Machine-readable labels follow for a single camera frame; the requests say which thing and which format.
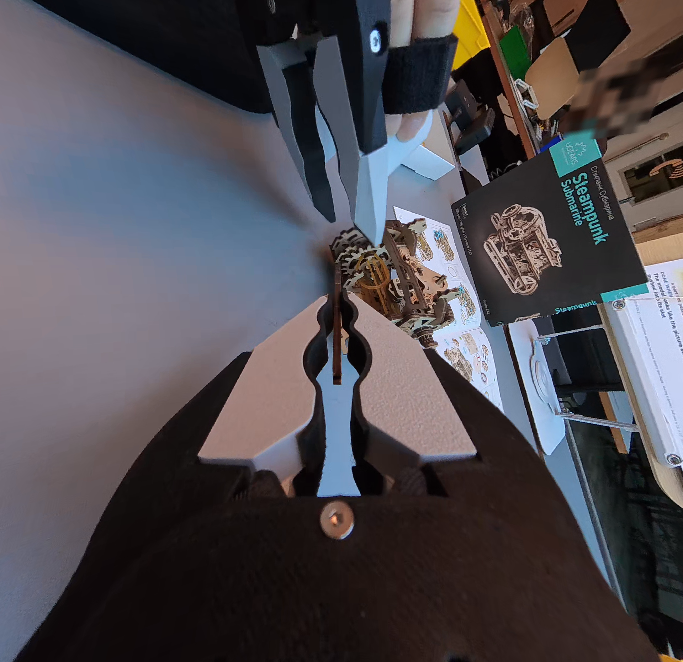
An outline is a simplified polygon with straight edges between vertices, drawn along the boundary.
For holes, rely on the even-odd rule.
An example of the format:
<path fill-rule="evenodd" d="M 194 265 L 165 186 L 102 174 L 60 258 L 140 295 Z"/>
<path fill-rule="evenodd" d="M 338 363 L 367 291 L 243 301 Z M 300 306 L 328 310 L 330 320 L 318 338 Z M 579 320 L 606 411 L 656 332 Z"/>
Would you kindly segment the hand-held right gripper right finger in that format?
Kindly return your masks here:
<path fill-rule="evenodd" d="M 350 428 L 361 495 L 381 496 L 406 469 L 477 456 L 431 364 L 438 355 L 354 293 L 342 293 L 341 313 L 358 373 Z"/>

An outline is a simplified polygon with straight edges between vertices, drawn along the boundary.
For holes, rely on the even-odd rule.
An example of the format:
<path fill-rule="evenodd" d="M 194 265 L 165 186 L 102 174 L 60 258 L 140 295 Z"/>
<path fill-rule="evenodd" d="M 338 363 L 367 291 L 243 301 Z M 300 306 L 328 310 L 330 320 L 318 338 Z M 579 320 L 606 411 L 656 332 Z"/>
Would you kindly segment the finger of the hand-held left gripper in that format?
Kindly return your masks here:
<path fill-rule="evenodd" d="M 336 36 L 318 42 L 313 87 L 335 144 L 339 176 L 353 222 L 372 245 L 378 246 L 385 230 L 387 207 L 387 139 L 380 140 L 379 148 L 373 151 L 360 149 Z"/>
<path fill-rule="evenodd" d="M 293 39 L 258 46 L 272 113 L 316 210 L 335 222 L 335 207 L 317 123 L 317 100 L 304 53 Z"/>

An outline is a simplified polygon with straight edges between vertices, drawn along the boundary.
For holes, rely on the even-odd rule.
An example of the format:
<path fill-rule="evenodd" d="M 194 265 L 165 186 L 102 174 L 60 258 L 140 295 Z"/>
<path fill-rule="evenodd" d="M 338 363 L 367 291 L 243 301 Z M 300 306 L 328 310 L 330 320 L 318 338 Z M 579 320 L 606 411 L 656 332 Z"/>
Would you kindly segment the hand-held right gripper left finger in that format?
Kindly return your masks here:
<path fill-rule="evenodd" d="M 198 458 L 271 471 L 291 496 L 318 495 L 326 422 L 318 376 L 329 360 L 333 303 L 322 296 L 258 344 Z"/>

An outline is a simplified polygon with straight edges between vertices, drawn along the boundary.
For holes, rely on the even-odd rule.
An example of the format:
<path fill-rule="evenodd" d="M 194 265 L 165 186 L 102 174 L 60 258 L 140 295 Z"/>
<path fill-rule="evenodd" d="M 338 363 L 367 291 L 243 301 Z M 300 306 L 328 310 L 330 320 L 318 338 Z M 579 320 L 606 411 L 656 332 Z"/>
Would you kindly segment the thin wooden model part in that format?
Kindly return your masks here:
<path fill-rule="evenodd" d="M 333 354 L 332 354 L 332 379 L 334 385 L 342 384 L 342 274 L 341 265 L 335 264 L 333 302 Z"/>

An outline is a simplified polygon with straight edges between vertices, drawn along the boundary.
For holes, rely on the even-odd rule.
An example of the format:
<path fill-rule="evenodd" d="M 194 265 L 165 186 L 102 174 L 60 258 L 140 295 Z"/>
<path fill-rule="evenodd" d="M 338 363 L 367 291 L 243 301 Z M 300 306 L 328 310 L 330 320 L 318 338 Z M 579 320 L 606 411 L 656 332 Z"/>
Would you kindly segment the wooden mechanical model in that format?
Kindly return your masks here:
<path fill-rule="evenodd" d="M 423 217 L 407 224 L 388 220 L 376 246 L 353 227 L 342 231 L 329 248 L 345 291 L 357 294 L 424 348 L 435 349 L 434 333 L 454 323 L 450 302 L 465 289 L 449 287 L 446 274 L 417 257 L 418 245 L 426 244 L 426 227 Z"/>

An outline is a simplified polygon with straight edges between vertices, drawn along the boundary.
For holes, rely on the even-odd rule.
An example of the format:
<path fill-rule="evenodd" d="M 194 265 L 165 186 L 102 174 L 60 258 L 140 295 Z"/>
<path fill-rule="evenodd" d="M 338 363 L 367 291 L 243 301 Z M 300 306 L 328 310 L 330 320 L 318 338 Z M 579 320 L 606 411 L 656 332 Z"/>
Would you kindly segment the black model kit box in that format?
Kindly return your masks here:
<path fill-rule="evenodd" d="M 491 326 L 648 291 L 589 132 L 565 137 L 451 208 Z"/>

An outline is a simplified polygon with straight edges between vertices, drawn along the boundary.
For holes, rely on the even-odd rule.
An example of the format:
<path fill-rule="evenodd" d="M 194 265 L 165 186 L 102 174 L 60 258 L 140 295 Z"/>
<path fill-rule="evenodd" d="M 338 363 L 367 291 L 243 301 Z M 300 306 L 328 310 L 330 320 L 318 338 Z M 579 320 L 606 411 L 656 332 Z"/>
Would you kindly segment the person's left hand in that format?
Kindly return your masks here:
<path fill-rule="evenodd" d="M 391 0 L 388 60 L 382 83 L 387 135 L 414 138 L 444 100 L 461 0 Z"/>

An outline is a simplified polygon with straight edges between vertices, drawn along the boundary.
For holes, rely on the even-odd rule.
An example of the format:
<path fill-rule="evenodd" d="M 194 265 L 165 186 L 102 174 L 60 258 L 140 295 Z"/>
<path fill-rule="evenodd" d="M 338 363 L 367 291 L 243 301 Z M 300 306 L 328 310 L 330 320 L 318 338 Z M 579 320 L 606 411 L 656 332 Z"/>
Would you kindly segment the white cardboard tray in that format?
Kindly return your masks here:
<path fill-rule="evenodd" d="M 429 180 L 436 181 L 455 169 L 456 160 L 449 142 L 429 143 L 427 138 L 414 137 L 403 142 L 390 137 L 387 142 L 388 175 L 400 166 Z"/>

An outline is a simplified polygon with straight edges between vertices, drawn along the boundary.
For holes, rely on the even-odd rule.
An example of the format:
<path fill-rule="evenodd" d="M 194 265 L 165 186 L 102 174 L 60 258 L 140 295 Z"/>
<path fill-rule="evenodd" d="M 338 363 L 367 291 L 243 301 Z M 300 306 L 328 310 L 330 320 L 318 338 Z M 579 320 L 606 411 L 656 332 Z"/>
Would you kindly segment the assembly instruction booklet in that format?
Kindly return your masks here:
<path fill-rule="evenodd" d="M 448 288 L 456 289 L 449 302 L 454 320 L 433 334 L 436 352 L 503 409 L 491 343 L 481 328 L 482 307 L 456 248 L 451 227 L 425 217 L 425 230 L 417 236 L 417 258 L 424 267 L 444 274 Z"/>

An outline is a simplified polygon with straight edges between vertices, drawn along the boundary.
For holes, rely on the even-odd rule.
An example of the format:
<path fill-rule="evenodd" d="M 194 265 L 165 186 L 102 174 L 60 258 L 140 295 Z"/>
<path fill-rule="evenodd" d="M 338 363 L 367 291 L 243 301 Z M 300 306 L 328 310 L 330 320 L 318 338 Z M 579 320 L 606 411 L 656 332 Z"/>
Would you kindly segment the black box-shaped device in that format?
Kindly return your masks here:
<path fill-rule="evenodd" d="M 448 129 L 456 155 L 463 155 L 490 137 L 495 111 L 486 104 L 478 105 L 464 80 L 456 81 L 446 95 L 449 113 Z"/>

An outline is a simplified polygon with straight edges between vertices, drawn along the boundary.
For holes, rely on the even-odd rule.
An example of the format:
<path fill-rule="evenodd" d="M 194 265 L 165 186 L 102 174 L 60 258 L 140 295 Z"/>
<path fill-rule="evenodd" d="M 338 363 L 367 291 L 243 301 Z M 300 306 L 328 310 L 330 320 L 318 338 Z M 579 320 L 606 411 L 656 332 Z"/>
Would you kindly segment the yellow plastic bin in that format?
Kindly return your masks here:
<path fill-rule="evenodd" d="M 454 35 L 457 37 L 454 69 L 461 67 L 482 50 L 490 48 L 491 44 L 475 0 L 460 0 Z"/>

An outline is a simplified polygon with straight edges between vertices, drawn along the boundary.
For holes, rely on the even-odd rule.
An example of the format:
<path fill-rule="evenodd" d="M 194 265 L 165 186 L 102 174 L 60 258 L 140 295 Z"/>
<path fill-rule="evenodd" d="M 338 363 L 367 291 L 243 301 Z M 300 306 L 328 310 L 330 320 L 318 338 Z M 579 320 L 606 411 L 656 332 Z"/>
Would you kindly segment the person's dark clothing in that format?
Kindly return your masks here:
<path fill-rule="evenodd" d="M 224 103 L 272 112 L 237 0 L 32 1 Z"/>

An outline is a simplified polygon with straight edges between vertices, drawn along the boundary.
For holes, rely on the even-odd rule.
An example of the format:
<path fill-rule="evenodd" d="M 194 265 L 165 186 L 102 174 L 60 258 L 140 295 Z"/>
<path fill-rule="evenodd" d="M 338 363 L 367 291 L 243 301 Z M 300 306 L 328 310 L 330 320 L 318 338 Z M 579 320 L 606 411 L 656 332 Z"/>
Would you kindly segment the green board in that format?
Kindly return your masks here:
<path fill-rule="evenodd" d="M 525 80 L 532 61 L 524 30 L 517 25 L 512 26 L 501 37 L 499 45 L 511 77 Z"/>

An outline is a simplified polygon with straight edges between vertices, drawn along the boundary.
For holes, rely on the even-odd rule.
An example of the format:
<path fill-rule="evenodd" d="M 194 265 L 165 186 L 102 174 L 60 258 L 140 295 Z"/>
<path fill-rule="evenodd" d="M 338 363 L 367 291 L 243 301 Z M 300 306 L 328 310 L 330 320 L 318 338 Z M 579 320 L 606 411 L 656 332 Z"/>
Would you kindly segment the white task instruction sheet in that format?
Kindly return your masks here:
<path fill-rule="evenodd" d="M 640 432 L 657 460 L 682 467 L 682 259 L 645 267 L 647 282 L 604 293 Z"/>

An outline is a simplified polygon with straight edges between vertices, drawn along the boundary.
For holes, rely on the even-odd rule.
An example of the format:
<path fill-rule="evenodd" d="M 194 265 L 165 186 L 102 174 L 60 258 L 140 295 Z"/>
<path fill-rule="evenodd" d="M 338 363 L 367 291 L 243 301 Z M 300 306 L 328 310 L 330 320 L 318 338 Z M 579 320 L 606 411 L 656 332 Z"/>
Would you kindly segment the dark window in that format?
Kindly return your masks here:
<path fill-rule="evenodd" d="M 641 203 L 682 187 L 682 146 L 623 171 L 632 202 Z"/>

